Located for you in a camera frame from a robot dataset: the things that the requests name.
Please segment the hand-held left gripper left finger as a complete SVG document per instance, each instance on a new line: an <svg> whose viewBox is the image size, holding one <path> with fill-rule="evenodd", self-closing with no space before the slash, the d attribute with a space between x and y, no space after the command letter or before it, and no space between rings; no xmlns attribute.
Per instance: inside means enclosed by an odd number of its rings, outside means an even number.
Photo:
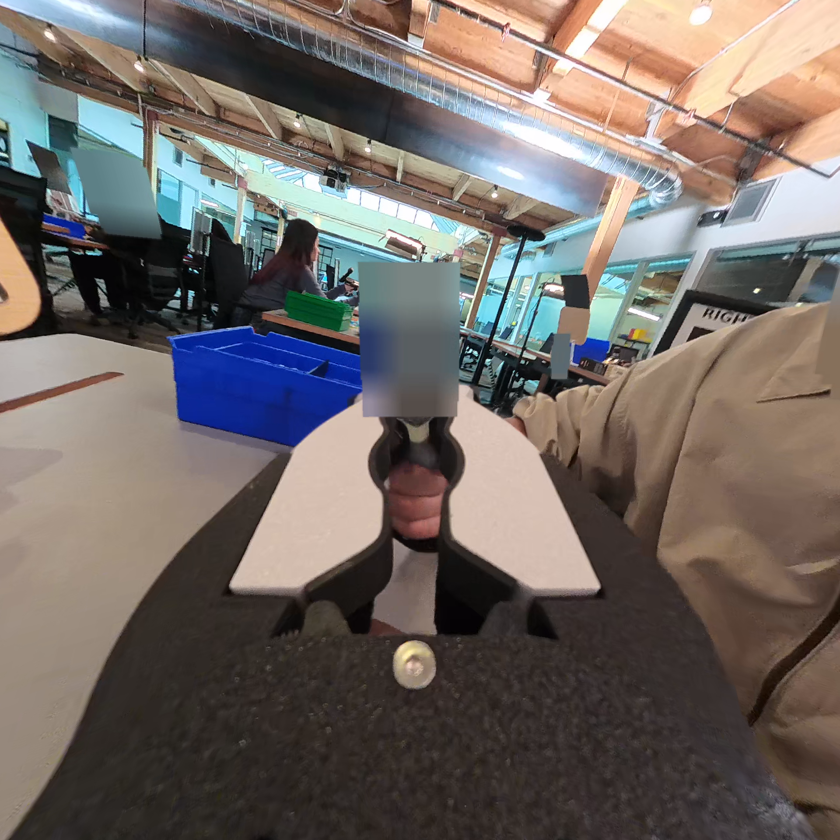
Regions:
<svg viewBox="0 0 840 840"><path fill-rule="evenodd" d="M231 578L233 595L331 602L344 616L370 605L392 576L385 480L391 434L361 401L290 453Z"/></svg>

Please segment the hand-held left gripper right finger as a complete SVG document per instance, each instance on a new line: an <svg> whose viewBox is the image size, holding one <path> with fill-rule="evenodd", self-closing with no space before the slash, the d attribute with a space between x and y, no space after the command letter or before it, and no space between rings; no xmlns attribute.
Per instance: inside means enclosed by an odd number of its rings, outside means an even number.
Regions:
<svg viewBox="0 0 840 840"><path fill-rule="evenodd" d="M500 602L583 599L602 585L538 450L458 390L437 420L448 482L437 538L437 594L485 618Z"/></svg>

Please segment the blue bin with black divider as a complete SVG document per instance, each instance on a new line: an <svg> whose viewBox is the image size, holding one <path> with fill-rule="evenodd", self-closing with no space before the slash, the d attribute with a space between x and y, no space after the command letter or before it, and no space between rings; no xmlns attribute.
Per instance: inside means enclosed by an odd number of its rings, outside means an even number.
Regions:
<svg viewBox="0 0 840 840"><path fill-rule="evenodd" d="M250 327L169 338L185 423L288 447L361 393L357 354Z"/></svg>

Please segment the person's right hand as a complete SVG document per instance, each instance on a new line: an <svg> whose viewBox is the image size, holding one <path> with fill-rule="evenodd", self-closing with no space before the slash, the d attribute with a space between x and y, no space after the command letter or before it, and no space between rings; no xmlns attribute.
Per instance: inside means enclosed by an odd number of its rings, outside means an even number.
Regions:
<svg viewBox="0 0 840 840"><path fill-rule="evenodd" d="M395 535L404 542L437 540L447 488L439 469L407 462L394 466L386 502Z"/></svg>

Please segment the wooden side table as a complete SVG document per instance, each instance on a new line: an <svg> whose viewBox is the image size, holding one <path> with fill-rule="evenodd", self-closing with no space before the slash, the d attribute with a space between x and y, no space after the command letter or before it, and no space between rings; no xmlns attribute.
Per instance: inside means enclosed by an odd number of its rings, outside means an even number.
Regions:
<svg viewBox="0 0 840 840"><path fill-rule="evenodd" d="M268 332L280 333L355 355L360 354L360 336L356 328L337 331L320 327L290 318L282 309L261 312L259 326Z"/></svg>

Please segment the green crate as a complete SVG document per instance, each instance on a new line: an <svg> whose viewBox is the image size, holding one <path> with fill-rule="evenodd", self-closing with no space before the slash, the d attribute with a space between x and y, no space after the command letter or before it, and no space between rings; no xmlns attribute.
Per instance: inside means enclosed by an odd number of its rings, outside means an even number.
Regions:
<svg viewBox="0 0 840 840"><path fill-rule="evenodd" d="M291 320L334 332L347 332L353 316L347 303L294 290L287 292L285 311Z"/></svg>

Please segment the black office chair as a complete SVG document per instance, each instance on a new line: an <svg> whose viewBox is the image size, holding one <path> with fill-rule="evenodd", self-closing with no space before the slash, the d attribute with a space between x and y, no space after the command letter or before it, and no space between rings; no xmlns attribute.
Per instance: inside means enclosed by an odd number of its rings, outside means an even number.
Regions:
<svg viewBox="0 0 840 840"><path fill-rule="evenodd" d="M202 267L196 291L197 307L209 318L212 329L232 325L235 309L248 285L245 254L215 218L202 231Z"/></svg>

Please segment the printed tag sign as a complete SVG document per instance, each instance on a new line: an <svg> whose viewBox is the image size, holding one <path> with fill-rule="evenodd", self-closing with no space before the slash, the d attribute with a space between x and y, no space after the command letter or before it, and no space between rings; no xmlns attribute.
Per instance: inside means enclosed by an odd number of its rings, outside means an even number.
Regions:
<svg viewBox="0 0 840 840"><path fill-rule="evenodd" d="M687 290L654 342L649 357L671 350L719 329L736 326L777 307L700 290Z"/></svg>

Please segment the black floor lamp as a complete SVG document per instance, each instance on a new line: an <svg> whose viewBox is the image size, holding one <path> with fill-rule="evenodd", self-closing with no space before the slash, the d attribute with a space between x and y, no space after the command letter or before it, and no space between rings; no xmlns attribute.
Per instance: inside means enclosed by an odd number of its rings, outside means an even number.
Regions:
<svg viewBox="0 0 840 840"><path fill-rule="evenodd" d="M489 331L488 335L484 339L481 350L479 352L479 357L478 357L478 360L477 360L477 363L476 363L476 368L475 368L474 373L472 375L472 378L469 382L470 385L472 385L474 388L478 388L480 386L480 379L481 379L481 376L482 376L482 372L484 370L485 363L487 362L487 360L489 358L490 347L491 347L492 341L496 337L496 333L498 331L498 326L499 326L499 323L500 323L500 320L501 320L501 316L502 316L502 314L505 310L507 300L508 300L510 290L511 290L511 285L512 285L514 279L515 279L518 264L519 264L519 261L522 257L522 253L523 253L524 249L526 248L526 244L528 242L541 243L545 239L545 235L544 235L543 231L538 230L537 228L534 228L534 227L529 227L529 226L524 225L524 224L511 224L507 227L507 232L509 233L510 236L512 236L514 238L518 238L518 240L519 240L518 250L517 250L516 256L515 256L515 258L512 262L511 271L510 271L509 277L507 279L506 286L505 286L504 291L502 292L502 295L501 295L501 299L500 299L500 303L499 303L499 306L498 306L496 317L494 318L494 321L493 321L493 323L490 327L490 331Z"/></svg>

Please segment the instruction board on white stand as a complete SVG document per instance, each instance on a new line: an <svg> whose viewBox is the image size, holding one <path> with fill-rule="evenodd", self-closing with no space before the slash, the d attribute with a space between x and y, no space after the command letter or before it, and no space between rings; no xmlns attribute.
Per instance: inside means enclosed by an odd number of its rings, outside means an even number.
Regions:
<svg viewBox="0 0 840 840"><path fill-rule="evenodd" d="M1 337L27 330L41 312L37 279L12 235L1 222Z"/></svg>

